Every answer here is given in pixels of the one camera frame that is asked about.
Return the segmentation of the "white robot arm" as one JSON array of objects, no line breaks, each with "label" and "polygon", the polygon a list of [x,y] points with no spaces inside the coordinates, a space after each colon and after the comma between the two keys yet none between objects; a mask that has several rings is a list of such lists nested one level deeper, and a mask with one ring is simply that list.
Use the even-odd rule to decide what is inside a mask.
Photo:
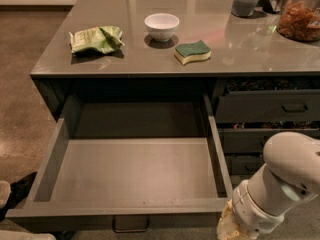
[{"label": "white robot arm", "polygon": [[232,193],[217,226],[218,240],[256,240],[292,208],[320,194],[320,140],[280,132],[263,148],[264,164]]}]

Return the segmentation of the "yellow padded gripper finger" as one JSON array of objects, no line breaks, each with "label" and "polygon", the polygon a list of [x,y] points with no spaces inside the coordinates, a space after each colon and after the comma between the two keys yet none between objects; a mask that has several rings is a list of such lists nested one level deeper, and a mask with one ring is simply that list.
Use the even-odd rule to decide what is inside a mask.
[{"label": "yellow padded gripper finger", "polygon": [[226,202],[217,225],[218,240],[257,240],[248,230],[242,230],[232,207],[232,201]]}]

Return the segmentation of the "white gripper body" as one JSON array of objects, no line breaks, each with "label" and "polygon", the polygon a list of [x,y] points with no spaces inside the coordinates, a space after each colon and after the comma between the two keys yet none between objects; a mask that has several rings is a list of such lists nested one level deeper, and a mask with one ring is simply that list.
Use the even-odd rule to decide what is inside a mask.
[{"label": "white gripper body", "polygon": [[284,221],[284,215],[270,215],[254,202],[249,194],[248,180],[233,190],[231,203],[240,232],[251,240],[256,240],[260,234],[272,233]]}]

